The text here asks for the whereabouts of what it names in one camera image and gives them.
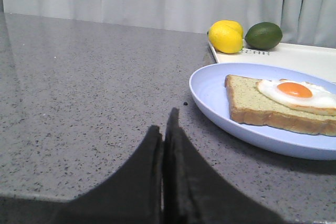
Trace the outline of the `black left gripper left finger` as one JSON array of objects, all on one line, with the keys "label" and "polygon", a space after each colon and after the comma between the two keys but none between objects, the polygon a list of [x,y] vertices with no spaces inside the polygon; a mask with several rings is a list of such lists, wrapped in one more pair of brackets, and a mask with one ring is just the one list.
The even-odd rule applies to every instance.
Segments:
[{"label": "black left gripper left finger", "polygon": [[149,127],[107,180],[67,203],[1,198],[1,223],[160,223],[163,140]]}]

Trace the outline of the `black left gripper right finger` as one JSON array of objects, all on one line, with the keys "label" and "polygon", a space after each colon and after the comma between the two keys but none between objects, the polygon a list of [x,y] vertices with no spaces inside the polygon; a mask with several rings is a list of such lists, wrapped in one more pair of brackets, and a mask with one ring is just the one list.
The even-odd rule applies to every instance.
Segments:
[{"label": "black left gripper right finger", "polygon": [[285,223],[207,163],[179,126],[178,113],[171,110],[164,141],[164,222]]}]

